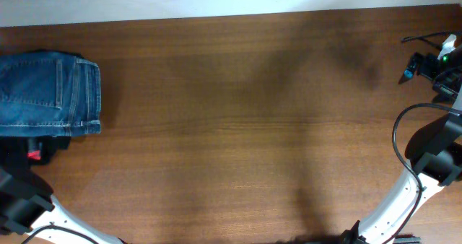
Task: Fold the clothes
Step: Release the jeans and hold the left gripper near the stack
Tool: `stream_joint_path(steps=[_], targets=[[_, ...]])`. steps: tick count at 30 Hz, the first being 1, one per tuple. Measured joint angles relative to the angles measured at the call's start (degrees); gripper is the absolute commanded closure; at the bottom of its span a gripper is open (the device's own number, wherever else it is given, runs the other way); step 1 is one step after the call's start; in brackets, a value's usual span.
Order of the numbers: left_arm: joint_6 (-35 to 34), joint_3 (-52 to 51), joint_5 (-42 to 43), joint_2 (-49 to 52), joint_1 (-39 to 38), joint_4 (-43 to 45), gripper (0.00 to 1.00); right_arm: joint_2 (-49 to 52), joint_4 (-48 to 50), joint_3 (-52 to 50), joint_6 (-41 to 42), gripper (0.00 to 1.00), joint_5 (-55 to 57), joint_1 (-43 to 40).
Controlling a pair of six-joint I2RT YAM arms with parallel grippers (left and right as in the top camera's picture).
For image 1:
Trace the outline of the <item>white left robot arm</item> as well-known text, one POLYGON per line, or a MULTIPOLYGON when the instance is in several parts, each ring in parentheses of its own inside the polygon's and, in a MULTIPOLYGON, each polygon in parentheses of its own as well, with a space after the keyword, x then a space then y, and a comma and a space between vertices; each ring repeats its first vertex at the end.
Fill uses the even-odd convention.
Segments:
POLYGON ((1 167, 1 234, 64 244, 124 244, 66 210, 53 189, 28 169, 1 167))

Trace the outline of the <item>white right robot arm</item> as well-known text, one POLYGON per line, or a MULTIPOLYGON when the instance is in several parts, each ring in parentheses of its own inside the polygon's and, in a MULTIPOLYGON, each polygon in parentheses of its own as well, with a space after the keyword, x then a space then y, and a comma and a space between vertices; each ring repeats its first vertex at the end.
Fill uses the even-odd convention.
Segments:
POLYGON ((396 155, 404 166, 398 181, 372 213, 342 233, 339 243, 396 242, 428 199, 461 180, 461 48, 442 47, 439 56, 415 53, 400 81, 416 75, 430 80, 433 90, 452 105, 427 104, 445 115, 420 128, 406 151, 396 155))

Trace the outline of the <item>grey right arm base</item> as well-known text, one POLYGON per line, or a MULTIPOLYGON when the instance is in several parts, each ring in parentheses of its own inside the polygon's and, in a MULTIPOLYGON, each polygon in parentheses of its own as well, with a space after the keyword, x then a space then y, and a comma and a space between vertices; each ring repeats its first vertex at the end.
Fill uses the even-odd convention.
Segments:
MULTIPOLYGON (((307 240, 303 244, 350 244, 350 243, 364 243, 362 240, 342 240, 341 237, 324 238, 321 240, 307 240)), ((414 236, 399 236, 393 240, 391 244, 422 244, 422 239, 414 236)))

